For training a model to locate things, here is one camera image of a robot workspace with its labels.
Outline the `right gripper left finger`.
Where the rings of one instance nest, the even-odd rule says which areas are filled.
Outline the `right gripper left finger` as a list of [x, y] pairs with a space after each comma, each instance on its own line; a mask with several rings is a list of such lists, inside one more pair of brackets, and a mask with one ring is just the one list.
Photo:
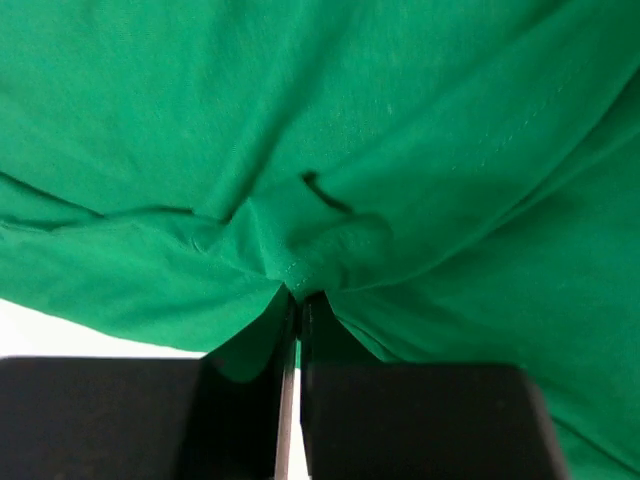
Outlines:
[[295, 313], [279, 292], [200, 358], [1, 362], [5, 479], [284, 479]]

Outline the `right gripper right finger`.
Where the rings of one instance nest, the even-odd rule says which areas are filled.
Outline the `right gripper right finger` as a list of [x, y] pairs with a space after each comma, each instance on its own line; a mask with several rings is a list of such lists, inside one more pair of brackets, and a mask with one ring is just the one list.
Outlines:
[[385, 363], [322, 294], [303, 304], [300, 340], [300, 422], [312, 478], [567, 477], [543, 397], [522, 370]]

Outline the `green t shirt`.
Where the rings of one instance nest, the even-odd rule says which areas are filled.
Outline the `green t shirt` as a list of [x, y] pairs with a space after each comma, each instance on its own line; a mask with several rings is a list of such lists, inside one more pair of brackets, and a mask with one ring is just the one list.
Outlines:
[[206, 351], [286, 287], [639, 475], [635, 1], [5, 1], [1, 296]]

